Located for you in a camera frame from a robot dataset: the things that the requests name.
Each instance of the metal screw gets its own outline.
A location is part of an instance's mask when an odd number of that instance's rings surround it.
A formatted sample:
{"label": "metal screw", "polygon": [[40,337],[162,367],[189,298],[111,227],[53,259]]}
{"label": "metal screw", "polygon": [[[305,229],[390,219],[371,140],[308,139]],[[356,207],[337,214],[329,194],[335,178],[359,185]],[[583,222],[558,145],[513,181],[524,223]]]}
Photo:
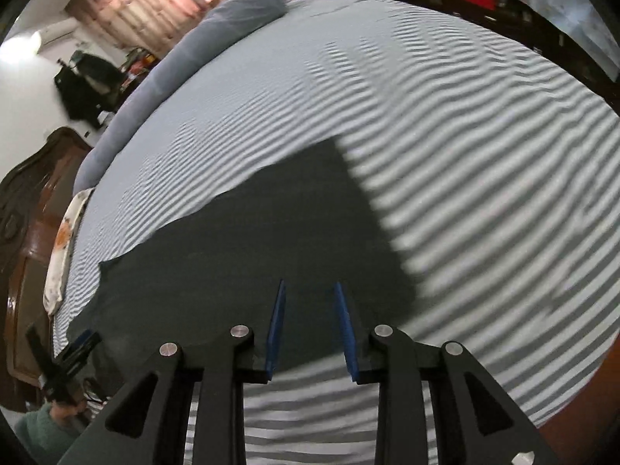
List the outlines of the metal screw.
{"label": "metal screw", "polygon": [[532,463],[534,463],[534,451],[517,453],[512,459],[512,465],[532,465]]}
{"label": "metal screw", "polygon": [[448,343],[446,344],[446,351],[458,357],[463,352],[463,347],[459,343]]}
{"label": "metal screw", "polygon": [[233,337],[245,337],[248,334],[250,334],[250,329],[245,325],[235,325],[231,328],[231,335]]}
{"label": "metal screw", "polygon": [[392,327],[389,325],[377,325],[374,328],[374,333],[379,337],[390,337],[393,332]]}
{"label": "metal screw", "polygon": [[175,343],[164,343],[159,347],[159,354],[163,357],[171,357],[179,348]]}

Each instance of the curtain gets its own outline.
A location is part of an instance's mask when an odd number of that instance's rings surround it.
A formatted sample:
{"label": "curtain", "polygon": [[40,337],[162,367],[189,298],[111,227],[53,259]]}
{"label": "curtain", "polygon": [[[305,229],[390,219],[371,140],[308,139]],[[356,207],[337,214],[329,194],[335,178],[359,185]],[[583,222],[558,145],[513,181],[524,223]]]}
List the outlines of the curtain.
{"label": "curtain", "polygon": [[220,0],[71,0],[66,11],[107,42],[165,56]]}

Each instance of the gray striped fabric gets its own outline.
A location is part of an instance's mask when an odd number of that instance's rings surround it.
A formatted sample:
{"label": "gray striped fabric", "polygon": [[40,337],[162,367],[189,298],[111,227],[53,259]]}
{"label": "gray striped fabric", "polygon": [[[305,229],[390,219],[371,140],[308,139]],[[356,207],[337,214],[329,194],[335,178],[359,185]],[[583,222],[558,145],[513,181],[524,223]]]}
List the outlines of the gray striped fabric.
{"label": "gray striped fabric", "polygon": [[[543,423],[618,331],[618,117],[545,58],[458,18],[379,0],[290,6],[117,155],[77,236],[55,349],[97,288],[97,262],[336,136],[418,282],[404,330],[462,341]],[[249,463],[371,463],[376,404],[340,356],[247,386]],[[192,432],[190,419],[188,460]],[[434,439],[429,424],[433,462]]]}

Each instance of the teal shirt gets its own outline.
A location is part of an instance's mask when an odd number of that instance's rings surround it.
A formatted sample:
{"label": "teal shirt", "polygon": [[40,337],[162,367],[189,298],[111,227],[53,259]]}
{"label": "teal shirt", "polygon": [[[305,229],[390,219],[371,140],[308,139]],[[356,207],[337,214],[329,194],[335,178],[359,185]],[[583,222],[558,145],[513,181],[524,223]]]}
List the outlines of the teal shirt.
{"label": "teal shirt", "polygon": [[15,434],[39,465],[56,465],[79,432],[59,426],[50,416],[49,403],[26,413],[15,425]]}

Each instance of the carved wooden headboard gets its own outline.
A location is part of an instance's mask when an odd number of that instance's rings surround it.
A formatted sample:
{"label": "carved wooden headboard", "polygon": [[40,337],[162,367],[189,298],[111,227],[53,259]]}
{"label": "carved wooden headboard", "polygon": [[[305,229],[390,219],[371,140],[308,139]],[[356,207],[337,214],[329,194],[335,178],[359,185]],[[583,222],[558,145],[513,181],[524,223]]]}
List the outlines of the carved wooden headboard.
{"label": "carved wooden headboard", "polygon": [[0,183],[0,299],[5,303],[0,305],[0,403],[8,408],[21,408],[21,383],[38,386],[26,329],[36,322],[41,337],[50,337],[42,301],[47,266],[73,181],[89,150],[77,133],[61,127]]}

